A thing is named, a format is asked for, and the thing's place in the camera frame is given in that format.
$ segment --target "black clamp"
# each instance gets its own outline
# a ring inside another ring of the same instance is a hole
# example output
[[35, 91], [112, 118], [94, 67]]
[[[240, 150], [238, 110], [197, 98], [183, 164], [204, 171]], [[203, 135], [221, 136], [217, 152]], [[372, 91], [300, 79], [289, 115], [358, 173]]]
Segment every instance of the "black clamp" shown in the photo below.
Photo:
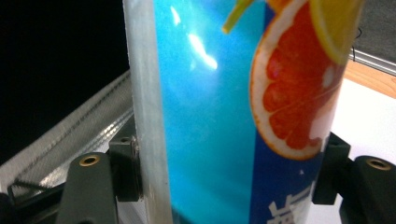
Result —
[[89, 153], [72, 161], [56, 223], [118, 223], [116, 197], [119, 202], [142, 197], [134, 118], [111, 139], [107, 154]]
[[396, 166], [376, 157], [348, 158], [350, 145], [331, 134], [312, 202], [334, 204], [343, 197], [343, 224], [396, 223]]

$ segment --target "grapefruit slice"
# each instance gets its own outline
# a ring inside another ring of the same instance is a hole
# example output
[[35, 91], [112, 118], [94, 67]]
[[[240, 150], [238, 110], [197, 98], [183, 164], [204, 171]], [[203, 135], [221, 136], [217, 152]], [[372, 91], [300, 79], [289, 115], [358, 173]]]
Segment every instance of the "grapefruit slice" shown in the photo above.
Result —
[[250, 103], [269, 148], [302, 161], [317, 155], [329, 134], [345, 67], [323, 49], [306, 0], [279, 11], [254, 57]]

